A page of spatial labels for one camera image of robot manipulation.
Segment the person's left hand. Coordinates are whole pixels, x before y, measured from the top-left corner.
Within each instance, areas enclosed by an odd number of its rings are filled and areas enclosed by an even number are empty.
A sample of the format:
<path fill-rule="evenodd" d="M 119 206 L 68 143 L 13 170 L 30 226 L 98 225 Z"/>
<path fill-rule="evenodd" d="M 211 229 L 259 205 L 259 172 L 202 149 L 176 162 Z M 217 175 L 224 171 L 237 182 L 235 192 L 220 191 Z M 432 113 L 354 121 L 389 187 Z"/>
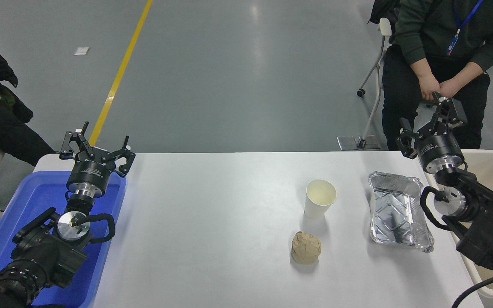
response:
<path fill-rule="evenodd" d="M 456 77 L 440 82 L 438 93 L 446 98 L 454 97 L 461 89 L 463 84 Z"/>

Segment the person's right hand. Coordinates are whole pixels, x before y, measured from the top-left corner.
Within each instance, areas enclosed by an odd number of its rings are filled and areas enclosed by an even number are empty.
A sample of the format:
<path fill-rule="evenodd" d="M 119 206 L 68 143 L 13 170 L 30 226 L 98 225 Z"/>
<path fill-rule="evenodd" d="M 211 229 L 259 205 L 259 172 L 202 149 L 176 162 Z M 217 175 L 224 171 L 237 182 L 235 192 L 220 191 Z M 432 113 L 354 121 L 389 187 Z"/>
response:
<path fill-rule="evenodd" d="M 417 74 L 417 79 L 424 101 L 432 101 L 434 99 L 433 93 L 440 93 L 440 84 L 431 73 Z"/>

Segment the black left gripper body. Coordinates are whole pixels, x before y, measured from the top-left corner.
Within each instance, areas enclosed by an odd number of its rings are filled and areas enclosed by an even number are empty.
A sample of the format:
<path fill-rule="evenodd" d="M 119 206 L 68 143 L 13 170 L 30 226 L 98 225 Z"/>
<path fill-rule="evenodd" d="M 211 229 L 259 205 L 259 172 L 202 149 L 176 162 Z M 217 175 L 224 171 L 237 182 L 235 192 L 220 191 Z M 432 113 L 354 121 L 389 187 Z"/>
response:
<path fill-rule="evenodd" d="M 106 161 L 90 158 L 87 154 L 75 154 L 74 160 L 67 189 L 75 189 L 81 183 L 93 185 L 99 190 L 107 189 L 112 170 L 107 168 Z"/>

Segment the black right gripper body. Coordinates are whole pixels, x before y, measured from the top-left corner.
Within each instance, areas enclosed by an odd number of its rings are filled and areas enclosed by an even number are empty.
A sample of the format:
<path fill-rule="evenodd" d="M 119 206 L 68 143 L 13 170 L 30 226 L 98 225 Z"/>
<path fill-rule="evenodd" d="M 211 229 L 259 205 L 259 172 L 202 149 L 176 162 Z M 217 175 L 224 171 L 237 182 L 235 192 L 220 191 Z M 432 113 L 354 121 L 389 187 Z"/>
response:
<path fill-rule="evenodd" d="M 464 155 L 452 133 L 417 132 L 421 137 L 415 141 L 415 150 L 422 168 L 456 168 L 464 164 Z"/>

